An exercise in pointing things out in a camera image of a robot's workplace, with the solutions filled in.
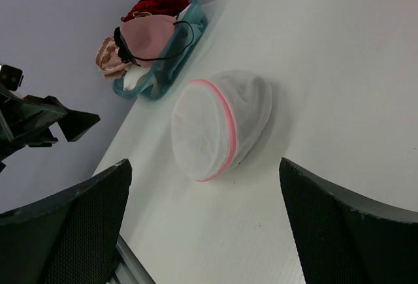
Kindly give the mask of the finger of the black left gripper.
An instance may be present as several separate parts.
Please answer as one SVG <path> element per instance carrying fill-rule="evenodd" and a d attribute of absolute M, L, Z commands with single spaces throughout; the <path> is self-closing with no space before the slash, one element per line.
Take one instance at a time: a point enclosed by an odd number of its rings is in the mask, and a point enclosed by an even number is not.
<path fill-rule="evenodd" d="M 57 116 L 56 121 L 68 142 L 76 142 L 101 120 L 98 114 L 76 110 L 66 110 L 66 112 L 54 110 L 52 113 Z"/>

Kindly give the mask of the white mesh bag pink zipper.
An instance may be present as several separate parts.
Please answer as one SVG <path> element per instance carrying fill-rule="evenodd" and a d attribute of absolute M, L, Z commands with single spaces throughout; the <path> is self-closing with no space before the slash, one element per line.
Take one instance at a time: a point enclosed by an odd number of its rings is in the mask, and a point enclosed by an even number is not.
<path fill-rule="evenodd" d="M 272 88 L 252 72 L 231 70 L 191 81 L 170 120 L 177 165 L 198 182 L 232 170 L 254 147 L 271 112 Z"/>

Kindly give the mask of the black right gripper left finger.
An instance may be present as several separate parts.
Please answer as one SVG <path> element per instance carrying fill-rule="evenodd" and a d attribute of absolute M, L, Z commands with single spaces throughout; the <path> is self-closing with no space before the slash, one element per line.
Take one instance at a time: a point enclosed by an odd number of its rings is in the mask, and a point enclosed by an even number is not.
<path fill-rule="evenodd" d="M 1 214 L 2 283 L 107 283 L 129 196 L 127 159 Z"/>

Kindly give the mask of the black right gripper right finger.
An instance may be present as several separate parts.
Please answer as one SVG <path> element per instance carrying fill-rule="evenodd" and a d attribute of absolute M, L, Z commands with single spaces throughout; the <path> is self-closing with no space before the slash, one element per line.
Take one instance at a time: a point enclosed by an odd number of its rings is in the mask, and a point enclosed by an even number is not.
<path fill-rule="evenodd" d="M 416 283 L 417 213 L 283 158 L 280 187 L 307 283 Z"/>

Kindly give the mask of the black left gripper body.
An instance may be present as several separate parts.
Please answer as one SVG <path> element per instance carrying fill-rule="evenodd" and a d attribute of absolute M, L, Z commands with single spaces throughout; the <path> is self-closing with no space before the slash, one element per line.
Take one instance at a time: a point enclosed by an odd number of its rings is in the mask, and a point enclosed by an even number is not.
<path fill-rule="evenodd" d="M 18 97 L 1 86 L 1 160 L 28 146 L 49 148 L 58 142 L 50 126 L 67 115 L 54 98 Z"/>

